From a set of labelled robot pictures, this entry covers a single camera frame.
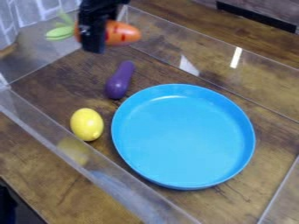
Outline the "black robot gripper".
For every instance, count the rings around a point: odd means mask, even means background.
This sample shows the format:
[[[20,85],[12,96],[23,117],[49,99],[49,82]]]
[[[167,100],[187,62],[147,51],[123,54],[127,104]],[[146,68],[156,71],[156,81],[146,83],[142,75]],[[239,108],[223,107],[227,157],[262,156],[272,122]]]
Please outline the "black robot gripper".
[[[130,2],[131,0],[81,0],[79,5],[79,36],[84,51],[104,52],[108,18],[115,18],[118,6],[130,4]]]

